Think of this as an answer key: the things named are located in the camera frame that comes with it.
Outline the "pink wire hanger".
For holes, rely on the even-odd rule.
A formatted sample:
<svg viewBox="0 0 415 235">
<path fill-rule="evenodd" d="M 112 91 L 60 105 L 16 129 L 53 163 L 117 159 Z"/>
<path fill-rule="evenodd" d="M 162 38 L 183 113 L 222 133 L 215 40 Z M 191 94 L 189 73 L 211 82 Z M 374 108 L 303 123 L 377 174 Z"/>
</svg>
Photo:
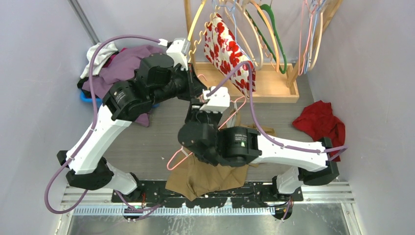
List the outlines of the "pink wire hanger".
<svg viewBox="0 0 415 235">
<path fill-rule="evenodd" d="M 214 94 L 219 88 L 216 86 L 208 96 Z M 172 171 L 184 162 L 184 160 L 180 160 L 178 163 L 173 163 L 179 153 L 184 154 L 185 160 L 194 156 L 197 160 L 213 166 L 244 165 L 242 158 L 227 153 L 227 147 L 234 139 L 233 127 L 236 116 L 243 107 L 243 105 L 238 105 L 239 101 L 245 104 L 247 99 L 244 96 L 235 100 L 230 99 L 230 106 L 223 112 L 218 129 L 202 124 L 200 127 L 185 130 L 183 125 L 178 132 L 178 141 L 181 147 L 169 159 L 166 168 Z"/>
</svg>

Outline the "red poppy print skirt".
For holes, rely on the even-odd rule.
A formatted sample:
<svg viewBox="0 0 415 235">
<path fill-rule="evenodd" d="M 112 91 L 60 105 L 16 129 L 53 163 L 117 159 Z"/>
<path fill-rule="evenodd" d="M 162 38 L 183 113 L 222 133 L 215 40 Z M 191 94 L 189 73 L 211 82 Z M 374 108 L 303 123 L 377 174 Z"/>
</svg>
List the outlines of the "red poppy print skirt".
<svg viewBox="0 0 415 235">
<path fill-rule="evenodd" d="M 228 76 L 241 62 L 248 61 L 252 67 L 252 87 L 256 92 L 255 66 L 235 40 L 234 34 L 220 14 L 215 14 L 207 23 L 204 33 L 204 55 L 223 76 Z"/>
</svg>

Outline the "tan garment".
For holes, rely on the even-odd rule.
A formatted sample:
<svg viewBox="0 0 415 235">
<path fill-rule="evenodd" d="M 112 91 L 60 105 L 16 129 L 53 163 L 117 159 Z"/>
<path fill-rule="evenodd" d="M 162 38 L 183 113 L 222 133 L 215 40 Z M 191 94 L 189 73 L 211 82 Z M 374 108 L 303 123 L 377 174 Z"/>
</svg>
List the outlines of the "tan garment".
<svg viewBox="0 0 415 235">
<path fill-rule="evenodd" d="M 257 166 L 254 163 L 260 153 L 256 143 L 259 137 L 259 128 L 255 124 L 233 127 L 234 139 L 227 147 L 227 153 L 240 157 L 244 165 L 227 166 L 203 163 L 190 156 L 184 159 L 184 154 L 179 153 L 179 159 L 184 162 L 178 168 L 171 171 L 165 188 L 194 200 L 203 194 L 214 191 L 227 190 L 242 187 L 246 181 L 248 168 Z"/>
</svg>

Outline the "yellow hanger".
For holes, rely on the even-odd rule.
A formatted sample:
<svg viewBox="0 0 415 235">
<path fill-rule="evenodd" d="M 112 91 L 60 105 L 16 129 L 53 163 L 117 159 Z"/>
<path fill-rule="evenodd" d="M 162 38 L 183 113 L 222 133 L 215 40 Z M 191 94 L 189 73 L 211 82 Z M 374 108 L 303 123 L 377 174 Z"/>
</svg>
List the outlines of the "yellow hanger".
<svg viewBox="0 0 415 235">
<path fill-rule="evenodd" d="M 191 15 L 191 3 L 190 0 L 184 0 L 184 13 L 185 13 L 185 20 L 186 20 L 186 28 L 187 28 L 187 40 L 191 41 L 192 36 L 193 36 L 193 32 L 196 26 L 196 23 L 199 19 L 199 16 L 204 8 L 206 4 L 206 0 L 202 0 L 201 4 L 199 5 L 199 8 L 197 9 L 193 20 L 190 21 L 190 17 Z"/>
</svg>

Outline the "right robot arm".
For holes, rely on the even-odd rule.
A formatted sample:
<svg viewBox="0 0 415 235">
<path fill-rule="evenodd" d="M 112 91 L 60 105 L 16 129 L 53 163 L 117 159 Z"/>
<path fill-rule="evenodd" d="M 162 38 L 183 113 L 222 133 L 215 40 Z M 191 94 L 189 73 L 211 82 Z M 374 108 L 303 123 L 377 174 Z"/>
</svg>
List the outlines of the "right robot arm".
<svg viewBox="0 0 415 235">
<path fill-rule="evenodd" d="M 178 142 L 201 162 L 213 166 L 241 167 L 274 163 L 290 169 L 273 178 L 272 196 L 284 201 L 303 185 L 323 186 L 339 176 L 327 150 L 331 141 L 300 142 L 270 136 L 259 128 L 242 126 L 219 129 L 223 111 L 191 100 Z"/>
</svg>

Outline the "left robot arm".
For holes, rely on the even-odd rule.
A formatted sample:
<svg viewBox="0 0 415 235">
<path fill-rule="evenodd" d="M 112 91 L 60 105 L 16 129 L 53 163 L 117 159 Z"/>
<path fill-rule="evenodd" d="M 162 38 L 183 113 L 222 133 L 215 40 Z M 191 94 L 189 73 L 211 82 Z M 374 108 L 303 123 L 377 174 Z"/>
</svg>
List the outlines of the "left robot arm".
<svg viewBox="0 0 415 235">
<path fill-rule="evenodd" d="M 190 101 L 205 89 L 189 63 L 175 63 L 164 53 L 141 59 L 129 79 L 110 87 L 83 139 L 72 149 L 58 152 L 60 164 L 69 169 L 68 184 L 86 190 L 111 188 L 131 202 L 140 200 L 143 190 L 136 175 L 112 166 L 104 153 L 123 130 L 155 104 L 171 98 Z"/>
</svg>

